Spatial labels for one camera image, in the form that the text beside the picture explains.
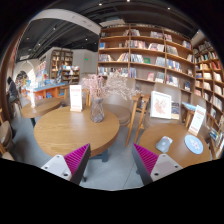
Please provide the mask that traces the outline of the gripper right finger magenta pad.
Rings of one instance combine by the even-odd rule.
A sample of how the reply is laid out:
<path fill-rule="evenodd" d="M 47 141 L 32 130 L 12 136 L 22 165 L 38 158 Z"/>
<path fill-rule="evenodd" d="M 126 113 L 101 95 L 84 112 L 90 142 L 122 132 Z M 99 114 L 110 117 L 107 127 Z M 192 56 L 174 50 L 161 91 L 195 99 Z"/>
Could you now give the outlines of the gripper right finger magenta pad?
<path fill-rule="evenodd" d="M 182 167 L 167 154 L 156 154 L 140 145 L 134 144 L 132 155 L 144 185 L 150 184 Z"/>

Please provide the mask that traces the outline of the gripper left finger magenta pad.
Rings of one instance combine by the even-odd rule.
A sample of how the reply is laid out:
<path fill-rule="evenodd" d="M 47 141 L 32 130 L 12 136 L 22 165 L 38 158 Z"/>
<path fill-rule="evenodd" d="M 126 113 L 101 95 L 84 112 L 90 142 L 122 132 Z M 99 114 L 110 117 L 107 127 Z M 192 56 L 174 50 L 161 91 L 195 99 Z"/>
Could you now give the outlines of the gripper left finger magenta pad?
<path fill-rule="evenodd" d="M 79 185 L 90 154 L 90 144 L 86 144 L 65 156 L 55 155 L 42 166 L 42 169 Z"/>

